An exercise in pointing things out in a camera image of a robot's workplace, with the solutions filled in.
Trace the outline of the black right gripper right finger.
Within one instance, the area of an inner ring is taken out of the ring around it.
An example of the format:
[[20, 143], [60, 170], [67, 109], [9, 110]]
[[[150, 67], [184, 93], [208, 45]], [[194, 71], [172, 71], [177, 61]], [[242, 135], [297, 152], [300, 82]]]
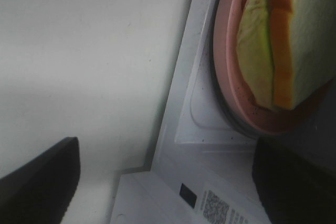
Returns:
[[335, 176], [279, 142], [258, 139], [252, 177], [271, 223], [335, 223]]

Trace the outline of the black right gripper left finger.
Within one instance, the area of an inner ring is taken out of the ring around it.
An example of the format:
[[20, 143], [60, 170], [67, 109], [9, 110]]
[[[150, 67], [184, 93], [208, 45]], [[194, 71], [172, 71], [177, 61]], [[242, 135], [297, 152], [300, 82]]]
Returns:
[[61, 223], [79, 178], [79, 141], [67, 137], [1, 178], [1, 223]]

